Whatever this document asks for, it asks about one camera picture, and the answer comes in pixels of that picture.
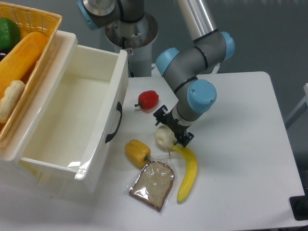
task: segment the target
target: yellow bell pepper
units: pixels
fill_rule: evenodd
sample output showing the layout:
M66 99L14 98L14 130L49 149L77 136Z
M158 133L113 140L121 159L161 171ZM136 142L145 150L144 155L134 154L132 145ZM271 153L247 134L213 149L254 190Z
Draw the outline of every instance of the yellow bell pepper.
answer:
M125 151L129 160L139 168L143 168L150 160L150 148L139 140L130 140L125 145Z

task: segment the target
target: yellow banana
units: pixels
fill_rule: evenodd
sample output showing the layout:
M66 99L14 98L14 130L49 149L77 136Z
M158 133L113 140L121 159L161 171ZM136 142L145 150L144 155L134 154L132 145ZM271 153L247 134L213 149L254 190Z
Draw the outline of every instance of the yellow banana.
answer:
M194 181L196 180L198 171L198 162L193 151L190 150L189 148L187 147L183 148L180 146L173 146L172 148L178 151L186 160L186 174L179 188L178 198L177 198L177 201L179 203L182 203L188 197L193 187Z

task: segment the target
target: green pepper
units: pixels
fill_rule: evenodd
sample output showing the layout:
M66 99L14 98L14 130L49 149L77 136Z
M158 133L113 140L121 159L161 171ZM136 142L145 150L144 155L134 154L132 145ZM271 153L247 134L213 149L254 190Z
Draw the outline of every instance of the green pepper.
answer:
M18 25L8 18L0 18L0 50L11 50L19 41Z

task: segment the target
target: toy bread loaf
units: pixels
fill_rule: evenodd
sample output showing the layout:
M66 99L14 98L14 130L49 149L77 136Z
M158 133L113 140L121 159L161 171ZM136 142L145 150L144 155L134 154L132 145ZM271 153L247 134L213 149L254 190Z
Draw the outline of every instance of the toy bread loaf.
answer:
M31 32L0 61L0 100L11 82L20 80L39 60L46 44L47 38L42 33Z

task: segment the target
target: bread crust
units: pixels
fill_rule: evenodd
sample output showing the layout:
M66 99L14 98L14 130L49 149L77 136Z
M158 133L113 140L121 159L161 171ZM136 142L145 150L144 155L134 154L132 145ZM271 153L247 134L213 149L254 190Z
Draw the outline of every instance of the bread crust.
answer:
M152 167L151 165L152 165L153 163L159 163L159 164L163 165L166 169L168 169L168 170L171 171L171 173L172 173L172 174L171 174L171 175L172 175L172 178L171 178L169 187L168 187L168 189L167 189L165 192L163 192L163 193L164 193L164 196L161 198L161 199L162 199L162 200L161 200L161 201L162 201L162 204L161 204L161 205L156 205L155 203L152 203L152 202L149 201L148 199L146 199L146 198L140 196L139 194L136 194L136 193L135 193L135 192L136 192L136 189L135 189L135 188L136 188L138 182L140 181L142 175L145 173L145 171L146 171L149 167ZM168 166L168 165L166 165L165 163L162 163L162 162L160 162L160 161L151 161L150 163L148 163L148 164L143 168L143 170L142 170L141 173L139 174L138 179L136 180L135 184L130 188L129 194L130 194L132 197L135 197L136 199L138 199L138 200L144 202L145 204L147 204L147 205L153 207L154 209L157 210L157 212L160 212L161 209L162 209L163 206L164 206L164 203L165 203L165 200L166 200L167 196L169 195L169 193L170 193L170 191L171 191L171 189L172 189L174 177L175 177L174 171L173 171L173 169L172 169L170 166Z

